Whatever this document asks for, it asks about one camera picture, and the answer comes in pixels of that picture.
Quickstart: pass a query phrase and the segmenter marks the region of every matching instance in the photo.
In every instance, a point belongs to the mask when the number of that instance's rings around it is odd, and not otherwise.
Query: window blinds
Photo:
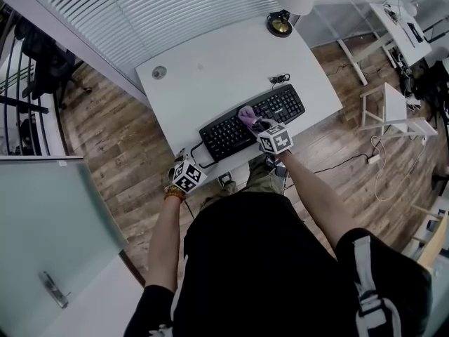
[[[276,0],[41,0],[139,86],[135,67],[182,42],[280,9]],[[316,0],[340,4],[348,0]]]

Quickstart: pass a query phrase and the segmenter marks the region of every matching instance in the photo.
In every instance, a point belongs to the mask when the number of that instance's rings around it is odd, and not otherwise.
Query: lamp base
[[[293,31],[293,26],[288,22],[290,13],[286,10],[271,13],[267,17],[267,29],[275,37],[287,37]]]

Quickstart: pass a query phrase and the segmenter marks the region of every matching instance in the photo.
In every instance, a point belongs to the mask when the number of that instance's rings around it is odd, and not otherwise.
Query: black and white pattern
[[[274,138],[274,144],[278,151],[290,146],[291,141],[290,138],[288,137],[288,132],[284,131],[283,133],[280,133],[278,136],[276,136]]]
[[[180,164],[180,166],[176,169],[175,175],[173,176],[173,180],[175,180],[181,173],[184,168],[184,163]]]
[[[199,182],[199,179],[201,178],[201,172],[199,170],[197,170],[196,168],[194,168],[192,165],[189,165],[187,167],[186,174],[189,177],[191,177],[193,180],[195,180],[196,182]]]
[[[274,135],[275,133],[278,133],[279,131],[285,130],[286,128],[283,127],[282,125],[275,125],[274,127],[271,127],[267,130],[267,132],[270,135]]]
[[[184,192],[189,192],[190,190],[192,190],[196,187],[196,184],[194,184],[191,180],[189,180],[185,176],[181,177],[180,180],[176,181],[175,184],[179,188],[181,188]]]
[[[269,138],[260,138],[260,142],[262,143],[262,147],[266,152],[274,152],[272,142]]]

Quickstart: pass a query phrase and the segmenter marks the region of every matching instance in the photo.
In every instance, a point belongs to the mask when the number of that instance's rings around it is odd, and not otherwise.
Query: bracelet
[[[180,190],[178,187],[174,186],[174,185],[170,185],[167,186],[165,188],[166,194],[163,197],[163,199],[165,200],[168,196],[176,196],[178,198],[181,199],[181,201],[185,200],[185,193],[184,191]]]

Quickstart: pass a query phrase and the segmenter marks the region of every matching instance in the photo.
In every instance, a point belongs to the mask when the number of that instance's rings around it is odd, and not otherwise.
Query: frosted glass
[[[0,162],[0,205],[0,330],[39,336],[62,310],[38,274],[70,303],[123,239],[82,160]]]

